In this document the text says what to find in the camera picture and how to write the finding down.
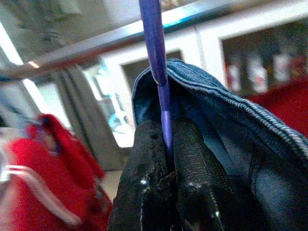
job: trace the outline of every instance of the denim fabric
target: denim fabric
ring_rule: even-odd
[[[308,141],[261,106],[230,93],[193,65],[168,60],[172,117],[187,117],[224,166],[247,213],[264,213],[265,230],[308,230]],[[135,82],[138,125],[160,122],[151,70]]]

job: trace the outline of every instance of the white stripe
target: white stripe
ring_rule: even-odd
[[[47,187],[43,178],[33,169],[26,166],[9,165],[8,174],[22,178],[34,196],[54,215],[65,223],[76,226],[81,223],[80,217],[69,211]]]

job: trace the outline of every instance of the purple rod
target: purple rod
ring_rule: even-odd
[[[170,89],[166,74],[164,29],[159,0],[139,0],[144,38],[152,75],[158,87],[163,137],[169,166],[173,166]]]

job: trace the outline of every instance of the red object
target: red object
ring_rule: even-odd
[[[265,107],[291,128],[308,138],[308,80],[293,81],[289,85],[249,98]]]
[[[107,205],[102,211],[101,200],[96,198],[95,177],[102,179],[104,171],[90,152],[52,115],[42,115],[48,121],[44,128],[60,147],[57,156],[47,146],[34,139],[18,139],[10,144],[15,155],[15,165],[26,166],[38,173],[60,204],[80,218],[75,226],[54,215],[36,197],[25,180],[13,177],[17,192],[12,215],[17,231],[105,231],[112,204],[104,193]],[[29,128],[31,137],[36,133]]]

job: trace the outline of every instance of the metal bar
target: metal bar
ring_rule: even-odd
[[[199,0],[197,2],[175,8],[162,13],[162,21],[165,33],[178,28],[189,26],[196,22],[217,18],[228,13],[232,6],[248,0]],[[38,75],[54,68],[63,68],[89,60],[95,55],[114,50],[120,46],[142,40],[142,21],[97,35],[95,37],[65,46],[61,49],[49,52],[37,59],[29,61],[25,65],[7,70],[1,70],[0,74],[15,79],[23,79]]]

